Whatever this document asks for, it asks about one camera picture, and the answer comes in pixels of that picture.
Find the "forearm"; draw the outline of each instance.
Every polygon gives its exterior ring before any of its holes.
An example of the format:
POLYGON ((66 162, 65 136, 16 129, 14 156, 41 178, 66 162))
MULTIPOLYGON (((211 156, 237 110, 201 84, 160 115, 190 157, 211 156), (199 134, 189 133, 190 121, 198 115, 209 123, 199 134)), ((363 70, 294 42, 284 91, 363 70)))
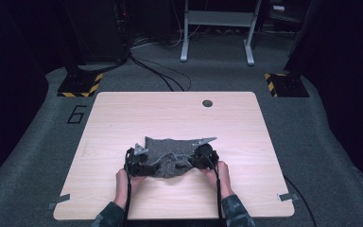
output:
POLYGON ((123 209, 114 202, 110 202, 99 213, 91 227, 119 227, 123 220, 123 209))
POLYGON ((255 227, 252 217, 247 212, 243 203, 236 195, 231 195, 222 200, 222 208, 225 213, 228 227, 247 226, 255 227))

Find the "gray cloth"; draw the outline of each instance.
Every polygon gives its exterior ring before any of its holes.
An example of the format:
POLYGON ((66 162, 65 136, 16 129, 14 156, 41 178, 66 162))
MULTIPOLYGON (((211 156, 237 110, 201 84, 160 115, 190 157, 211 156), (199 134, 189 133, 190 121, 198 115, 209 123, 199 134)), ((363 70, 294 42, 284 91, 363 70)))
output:
POLYGON ((146 137, 148 149, 147 160, 144 166, 159 165, 158 170, 151 177, 172 178, 181 176, 193 166, 188 161, 191 154, 197 148, 193 146, 196 140, 152 139, 146 137))

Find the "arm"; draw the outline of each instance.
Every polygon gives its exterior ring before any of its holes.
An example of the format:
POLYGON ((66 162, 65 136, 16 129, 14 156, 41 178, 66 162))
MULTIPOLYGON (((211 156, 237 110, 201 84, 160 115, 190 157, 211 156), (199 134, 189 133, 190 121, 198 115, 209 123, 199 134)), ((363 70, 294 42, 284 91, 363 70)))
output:
MULTIPOLYGON (((131 195, 134 195, 146 177, 131 178, 131 195)), ((116 196, 95 218, 91 227, 118 227, 121 225, 128 199, 128 175, 125 169, 116 173, 116 196)))
MULTIPOLYGON (((220 197, 222 198, 222 208, 226 224, 228 227, 255 227, 252 217, 232 190, 228 166, 224 162, 219 161, 217 162, 217 169, 220 179, 220 197)), ((207 177, 213 189, 216 190, 215 172, 209 169, 201 169, 200 171, 207 177)))

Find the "table top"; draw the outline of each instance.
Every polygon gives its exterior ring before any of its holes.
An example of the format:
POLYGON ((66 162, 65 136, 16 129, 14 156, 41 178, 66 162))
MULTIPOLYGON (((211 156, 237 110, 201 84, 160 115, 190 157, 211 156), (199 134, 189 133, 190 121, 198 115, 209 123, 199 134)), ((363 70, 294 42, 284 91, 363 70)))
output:
MULTIPOLYGON (((253 217, 290 217, 291 201, 258 101, 251 92, 105 92, 97 95, 55 219, 94 219, 114 199, 115 174, 127 149, 145 137, 216 137, 210 144, 230 170, 234 193, 253 217), (202 102, 211 100, 213 106, 202 102)), ((171 179, 144 180, 129 219, 217 218, 216 191, 193 168, 171 179)))

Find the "hand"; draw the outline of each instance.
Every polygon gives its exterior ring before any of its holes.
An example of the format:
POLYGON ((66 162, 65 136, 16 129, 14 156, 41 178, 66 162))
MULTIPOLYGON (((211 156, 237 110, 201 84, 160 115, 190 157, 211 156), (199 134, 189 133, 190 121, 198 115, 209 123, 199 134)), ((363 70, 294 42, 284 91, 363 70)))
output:
MULTIPOLYGON (((209 184, 216 190, 216 174, 214 170, 210 169, 200 169, 200 171, 206 176, 209 184)), ((229 176, 228 165, 222 161, 217 162, 217 172, 220 179, 220 197, 225 199, 228 196, 234 194, 231 186, 231 178, 229 176)))
MULTIPOLYGON (((131 195, 133 196, 135 192, 140 187, 141 182, 145 177, 131 177, 131 195)), ((128 173, 124 168, 120 169, 116 173, 116 196, 114 198, 114 203, 120 206, 123 210, 126 207, 126 202, 128 199, 128 173)))

